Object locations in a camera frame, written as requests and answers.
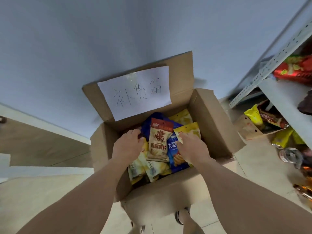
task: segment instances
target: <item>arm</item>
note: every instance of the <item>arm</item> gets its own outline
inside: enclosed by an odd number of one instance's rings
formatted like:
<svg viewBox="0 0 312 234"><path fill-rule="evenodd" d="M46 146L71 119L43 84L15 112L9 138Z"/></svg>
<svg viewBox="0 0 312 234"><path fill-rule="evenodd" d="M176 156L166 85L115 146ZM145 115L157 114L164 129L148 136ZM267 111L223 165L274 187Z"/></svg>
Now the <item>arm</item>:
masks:
<svg viewBox="0 0 312 234"><path fill-rule="evenodd" d="M203 176L220 223L228 234L310 233L312 215L293 202L245 179L210 158L190 133L177 147Z"/></svg>
<svg viewBox="0 0 312 234"><path fill-rule="evenodd" d="M119 138L105 167L37 214L18 234L99 234L110 214L120 177L142 149L139 133L130 130Z"/></svg>

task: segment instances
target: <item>white metal shelf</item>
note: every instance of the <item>white metal shelf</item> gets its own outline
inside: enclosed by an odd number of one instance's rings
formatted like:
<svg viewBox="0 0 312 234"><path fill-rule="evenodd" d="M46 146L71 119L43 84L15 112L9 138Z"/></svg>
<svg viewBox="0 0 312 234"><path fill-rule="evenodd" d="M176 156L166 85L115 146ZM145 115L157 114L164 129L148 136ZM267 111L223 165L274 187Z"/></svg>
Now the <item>white metal shelf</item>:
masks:
<svg viewBox="0 0 312 234"><path fill-rule="evenodd" d="M309 20L294 36L285 43L285 45L275 54L267 64L261 68L258 74L252 79L248 86L230 102L230 108L238 104L245 96L255 89L263 79L266 79L269 74L275 70L288 56L290 56L302 43L312 35L312 19Z"/></svg>
<svg viewBox="0 0 312 234"><path fill-rule="evenodd" d="M259 88L307 146L312 148L312 116L305 115L297 109L311 88L297 82L276 80L273 77L262 80Z"/></svg>

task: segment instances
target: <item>red snack bag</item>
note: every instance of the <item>red snack bag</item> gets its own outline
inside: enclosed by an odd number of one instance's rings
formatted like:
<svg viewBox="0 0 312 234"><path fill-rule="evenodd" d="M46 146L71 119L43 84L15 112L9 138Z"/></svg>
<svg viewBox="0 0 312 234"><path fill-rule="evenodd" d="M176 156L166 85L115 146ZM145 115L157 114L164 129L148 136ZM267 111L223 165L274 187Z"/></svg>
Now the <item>red snack bag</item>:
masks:
<svg viewBox="0 0 312 234"><path fill-rule="evenodd" d="M276 78L312 85L312 55L289 56L274 71Z"/></svg>
<svg viewBox="0 0 312 234"><path fill-rule="evenodd" d="M174 124L172 122L152 118L149 142L150 152L146 160L169 162L167 139L172 135L173 128Z"/></svg>

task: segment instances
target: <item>small cardboard box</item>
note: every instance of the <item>small cardboard box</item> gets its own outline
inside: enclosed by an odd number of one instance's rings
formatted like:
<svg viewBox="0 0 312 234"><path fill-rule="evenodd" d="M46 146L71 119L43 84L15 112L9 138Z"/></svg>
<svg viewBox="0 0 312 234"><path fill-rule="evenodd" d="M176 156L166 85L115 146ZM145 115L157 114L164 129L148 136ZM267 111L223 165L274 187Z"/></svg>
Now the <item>small cardboard box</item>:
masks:
<svg viewBox="0 0 312 234"><path fill-rule="evenodd" d="M120 136L119 132L142 123L155 111L172 116L187 108L193 120L198 122L211 157L221 164L233 161L233 153L245 146L213 91L193 88L192 52L151 63L115 77L159 66L169 66L172 104L120 121L115 122L97 83L83 87L87 98L104 121L91 137L91 156L95 171L106 165L112 157L113 145ZM146 224L208 197L205 181L194 167L137 189L132 188L126 170L118 183L115 202L121 201L123 208L134 223Z"/></svg>
<svg viewBox="0 0 312 234"><path fill-rule="evenodd" d="M272 129L267 131L260 131L255 124L245 114L241 115L234 123L235 129L245 139L251 140L262 136L274 134L281 129Z"/></svg>

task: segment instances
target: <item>white paper sign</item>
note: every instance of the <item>white paper sign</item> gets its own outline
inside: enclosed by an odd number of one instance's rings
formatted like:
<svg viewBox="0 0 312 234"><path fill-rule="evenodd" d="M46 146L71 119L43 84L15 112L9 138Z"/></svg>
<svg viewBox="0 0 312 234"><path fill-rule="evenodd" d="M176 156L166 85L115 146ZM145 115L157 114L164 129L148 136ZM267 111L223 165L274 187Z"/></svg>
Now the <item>white paper sign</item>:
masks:
<svg viewBox="0 0 312 234"><path fill-rule="evenodd" d="M99 82L115 121L171 104L169 66Z"/></svg>

